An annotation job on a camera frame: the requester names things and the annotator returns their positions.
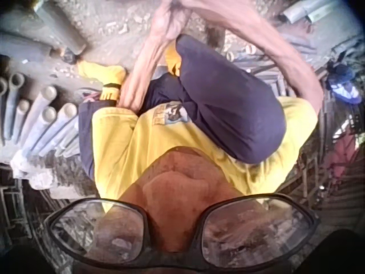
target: yellow t-shirt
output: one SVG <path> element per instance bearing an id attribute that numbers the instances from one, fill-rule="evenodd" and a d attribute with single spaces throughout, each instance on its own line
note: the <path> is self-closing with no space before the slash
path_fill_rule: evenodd
<path id="1" fill-rule="evenodd" d="M 286 117 L 284 139 L 272 156 L 256 165 L 241 163 L 217 147 L 189 119 L 179 102 L 161 104 L 141 117 L 122 108 L 99 110 L 92 119 L 92 136 L 100 196 L 118 199 L 158 157 L 177 146 L 204 152 L 243 195 L 274 192 L 317 123 L 317 115 L 306 100 L 278 100 Z"/>

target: yellow sleeve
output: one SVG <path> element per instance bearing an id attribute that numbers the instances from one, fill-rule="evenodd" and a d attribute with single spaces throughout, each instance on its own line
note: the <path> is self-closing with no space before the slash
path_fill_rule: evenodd
<path id="1" fill-rule="evenodd" d="M 92 117 L 92 145 L 94 149 L 95 181 L 102 198 L 113 197 L 108 193 L 119 183 L 116 171 L 123 166 L 137 115 L 131 110 L 106 107 Z"/>
<path id="2" fill-rule="evenodd" d="M 284 139 L 267 160 L 249 166 L 251 194 L 272 193 L 285 181 L 299 157 L 299 150 L 313 132 L 318 117 L 311 104 L 301 98 L 279 97 L 286 118 Z"/>

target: person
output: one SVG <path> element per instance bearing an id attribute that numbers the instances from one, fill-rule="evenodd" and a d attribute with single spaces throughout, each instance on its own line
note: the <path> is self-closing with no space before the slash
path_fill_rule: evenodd
<path id="1" fill-rule="evenodd" d="M 261 49 L 298 97 L 275 98 L 263 82 L 181 35 L 191 11 Z M 164 52 L 169 74 L 151 81 Z M 107 90 L 119 91 L 112 84 Z M 80 106 L 83 167 L 101 198 L 147 213 L 158 248 L 181 252 L 208 207 L 275 192 L 322 100 L 310 65 L 250 0 L 162 0 L 119 100 Z"/>

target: ground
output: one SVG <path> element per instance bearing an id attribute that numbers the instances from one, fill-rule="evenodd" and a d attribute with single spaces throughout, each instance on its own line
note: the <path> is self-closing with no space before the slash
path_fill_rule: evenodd
<path id="1" fill-rule="evenodd" d="M 83 59 L 101 65 L 122 65 L 128 71 L 133 68 L 148 34 L 153 12 L 159 5 L 159 0 L 57 0 L 55 2 L 88 43 L 86 51 L 82 54 Z M 255 0 L 255 5 L 263 17 L 277 24 L 276 15 L 292 2 Z M 0 17 L 0 26 L 4 31 L 47 43 L 56 49 L 63 47 L 52 31 L 30 10 L 12 9 Z M 314 26 L 301 21 L 295 25 L 281 24 L 278 29 L 283 33 L 302 36 L 317 47 L 318 55 L 305 56 L 315 68 L 323 66 L 328 61 L 332 47 L 361 32 L 360 24 L 344 7 L 337 8 Z M 185 32 L 206 42 L 205 22 L 196 14 L 192 15 Z M 226 31 L 222 53 L 240 50 L 244 45 L 245 41 Z M 9 60 L 6 62 L 4 74 L 9 75 L 14 71 L 20 71 L 27 76 L 27 87 L 23 90 L 22 96 L 29 100 L 34 100 L 42 87 L 50 84 L 56 86 L 59 91 L 58 99 L 53 103 L 56 109 L 65 102 L 81 103 L 84 95 L 82 92 L 77 92 L 81 87 L 97 90 L 102 87 L 96 80 L 81 78 L 75 66 L 54 58 L 48 58 L 43 63 Z M 8 163 L 17 149 L 7 143 L 7 146 L 0 150 L 0 162 Z M 64 159 L 55 158 L 50 154 L 46 164 L 53 168 L 52 178 L 48 176 L 36 180 L 52 179 L 57 186 L 79 184 L 80 187 L 76 189 L 81 196 L 95 191 L 92 187 L 89 189 L 93 184 L 85 177 L 77 156 Z"/>

